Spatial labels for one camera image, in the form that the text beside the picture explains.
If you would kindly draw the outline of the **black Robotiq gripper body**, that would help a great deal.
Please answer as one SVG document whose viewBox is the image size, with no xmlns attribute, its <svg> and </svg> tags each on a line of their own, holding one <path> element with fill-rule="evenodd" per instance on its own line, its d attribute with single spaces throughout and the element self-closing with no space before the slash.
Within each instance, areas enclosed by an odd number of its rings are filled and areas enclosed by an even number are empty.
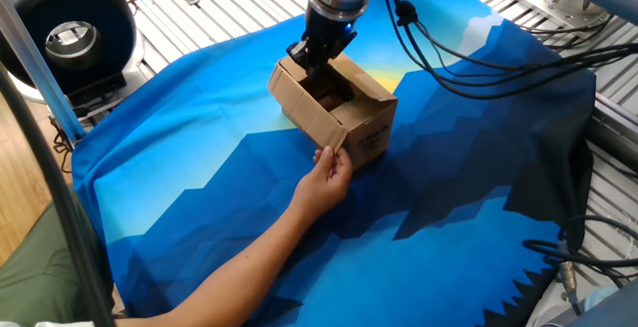
<svg viewBox="0 0 638 327">
<path fill-rule="evenodd" d="M 313 44 L 313 54 L 316 50 L 343 50 L 354 40 L 357 32 L 353 21 L 335 21 L 317 12 L 309 6 L 305 14 L 306 29 L 302 41 Z"/>
</svg>

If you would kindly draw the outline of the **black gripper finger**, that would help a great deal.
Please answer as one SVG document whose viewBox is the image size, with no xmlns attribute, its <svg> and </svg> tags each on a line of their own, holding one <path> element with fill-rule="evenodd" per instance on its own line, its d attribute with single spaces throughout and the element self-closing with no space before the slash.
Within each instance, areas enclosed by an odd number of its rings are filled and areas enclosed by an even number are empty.
<svg viewBox="0 0 638 327">
<path fill-rule="evenodd" d="M 313 48 L 313 44 L 309 41 L 300 41 L 289 45 L 286 52 L 294 63 L 303 68 L 307 74 L 311 74 L 315 70 L 312 59 Z"/>
<path fill-rule="evenodd" d="M 316 50 L 313 54 L 313 74 L 317 75 L 323 72 L 341 53 L 341 50 Z"/>
</svg>

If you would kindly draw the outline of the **person's bare hand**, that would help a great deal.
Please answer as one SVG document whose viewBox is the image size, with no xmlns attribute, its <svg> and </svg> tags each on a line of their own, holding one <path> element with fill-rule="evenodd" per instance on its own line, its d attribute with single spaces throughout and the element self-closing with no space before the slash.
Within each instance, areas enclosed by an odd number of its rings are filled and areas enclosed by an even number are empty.
<svg viewBox="0 0 638 327">
<path fill-rule="evenodd" d="M 290 207 L 314 221 L 346 197 L 353 166 L 346 150 L 317 150 L 314 167 L 298 182 Z"/>
</svg>

